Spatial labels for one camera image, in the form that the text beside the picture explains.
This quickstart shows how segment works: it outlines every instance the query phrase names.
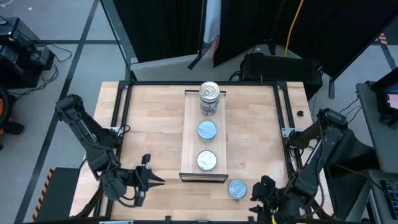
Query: concrete floor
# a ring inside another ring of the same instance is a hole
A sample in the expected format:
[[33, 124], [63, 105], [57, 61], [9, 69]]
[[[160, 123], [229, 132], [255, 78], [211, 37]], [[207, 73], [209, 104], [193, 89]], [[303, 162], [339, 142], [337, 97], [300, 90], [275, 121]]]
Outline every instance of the concrete floor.
[[[11, 4], [0, 7], [4, 17], [20, 17], [28, 27], [42, 40], [113, 40], [109, 24], [100, 5], [93, 6], [93, 0], [14, 0]], [[86, 35], [82, 35], [90, 10], [95, 10], [93, 22]], [[125, 66], [116, 44], [107, 45], [59, 45], [73, 52], [73, 57], [66, 62], [55, 62], [59, 77], [44, 90], [21, 98], [15, 105], [13, 117], [25, 126], [19, 136], [0, 136], [4, 149], [0, 151], [0, 222], [28, 222], [32, 217], [35, 204], [51, 167], [78, 167], [82, 161], [83, 149], [69, 128], [63, 124], [56, 125], [53, 138], [46, 142], [53, 108], [59, 99], [65, 81], [71, 81], [68, 93], [83, 97], [85, 108], [93, 114], [98, 99], [101, 82], [124, 79]], [[268, 49], [258, 46], [259, 51], [267, 53]], [[51, 47], [60, 57], [67, 53]], [[391, 55], [398, 58], [398, 46], [388, 46]], [[227, 80], [230, 74], [239, 68], [242, 55], [212, 69], [211, 60], [203, 59], [192, 71], [187, 65], [195, 56], [180, 57], [162, 62], [133, 65], [139, 80]], [[336, 81], [336, 98], [328, 98], [328, 80], [324, 76], [324, 86], [318, 92], [317, 99], [310, 100], [310, 107], [315, 103], [315, 114], [320, 108], [340, 110], [356, 98], [355, 84], [367, 80], [378, 80], [391, 68], [379, 45], [369, 46], [363, 54]], [[360, 111], [349, 125], [362, 142], [371, 145], [369, 132]], [[49, 144], [47, 154], [40, 154], [44, 144]], [[40, 173], [32, 173], [39, 157], [45, 157]], [[32, 198], [28, 197], [26, 213], [17, 217], [21, 202], [29, 181], [37, 179], [32, 189]]]

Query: tin can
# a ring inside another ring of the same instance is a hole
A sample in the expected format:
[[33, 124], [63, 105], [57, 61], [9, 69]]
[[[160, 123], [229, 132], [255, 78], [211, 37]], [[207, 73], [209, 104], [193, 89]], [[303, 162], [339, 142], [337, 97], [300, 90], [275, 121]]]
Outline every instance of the tin can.
[[220, 98], [220, 88], [215, 82], [204, 82], [200, 85], [200, 108], [201, 112], [207, 116], [216, 113], [218, 100]]
[[212, 170], [217, 164], [217, 157], [214, 152], [204, 150], [199, 153], [197, 158], [198, 166], [201, 170]]
[[247, 192], [248, 187], [242, 180], [233, 180], [229, 184], [229, 194], [232, 196], [232, 198], [242, 199], [244, 196], [246, 196]]
[[217, 125], [213, 121], [203, 120], [198, 124], [199, 139], [211, 142], [217, 135]]

